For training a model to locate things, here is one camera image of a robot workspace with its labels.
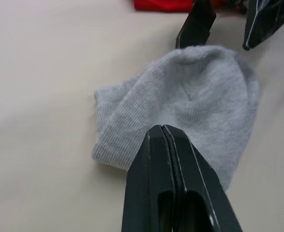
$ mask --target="red cloth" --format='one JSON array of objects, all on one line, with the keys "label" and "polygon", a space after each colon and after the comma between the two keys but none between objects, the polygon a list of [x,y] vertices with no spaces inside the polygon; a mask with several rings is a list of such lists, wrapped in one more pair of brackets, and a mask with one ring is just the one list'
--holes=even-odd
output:
[{"label": "red cloth", "polygon": [[[134,0],[134,7],[142,11],[190,12],[194,0]],[[225,0],[212,0],[213,7]]]}]

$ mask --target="knit fabric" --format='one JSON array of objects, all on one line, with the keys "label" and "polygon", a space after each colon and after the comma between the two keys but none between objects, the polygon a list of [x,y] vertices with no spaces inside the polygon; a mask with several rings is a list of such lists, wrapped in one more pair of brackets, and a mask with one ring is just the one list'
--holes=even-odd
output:
[{"label": "knit fabric", "polygon": [[235,52],[197,46],[174,50],[94,96],[96,161],[128,170],[146,132],[167,124],[185,131],[226,189],[251,133],[259,84]]}]

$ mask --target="gray sock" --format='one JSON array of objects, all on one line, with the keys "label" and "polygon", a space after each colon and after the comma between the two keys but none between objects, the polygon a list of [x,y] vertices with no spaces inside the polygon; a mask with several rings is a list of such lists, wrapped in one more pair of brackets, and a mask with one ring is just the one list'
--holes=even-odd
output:
[{"label": "gray sock", "polygon": [[94,95],[96,161],[128,170],[146,131],[168,124],[186,132],[226,189],[251,133],[259,84],[235,52],[198,46],[174,50]]}]

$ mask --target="white surface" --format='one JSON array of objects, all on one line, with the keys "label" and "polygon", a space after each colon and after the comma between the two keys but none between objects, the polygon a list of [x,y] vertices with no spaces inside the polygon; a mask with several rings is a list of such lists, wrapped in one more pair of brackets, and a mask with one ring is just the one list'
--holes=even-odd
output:
[{"label": "white surface", "polygon": [[[0,232],[120,232],[125,172],[90,159],[96,87],[174,48],[186,14],[129,0],[0,0]],[[245,19],[209,44],[247,57],[263,94],[228,197],[245,232],[284,231],[284,26],[245,52]]]}]

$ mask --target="table surface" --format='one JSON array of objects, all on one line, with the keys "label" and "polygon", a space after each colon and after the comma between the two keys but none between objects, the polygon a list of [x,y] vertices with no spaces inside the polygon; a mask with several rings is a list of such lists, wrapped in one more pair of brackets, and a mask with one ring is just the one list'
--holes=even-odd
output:
[{"label": "table surface", "polygon": [[[186,14],[130,0],[0,0],[0,232],[120,232],[126,173],[96,164],[93,91],[171,51]],[[262,96],[228,197],[245,232],[284,231],[284,26],[250,52],[245,18],[208,44],[240,52]]]}]

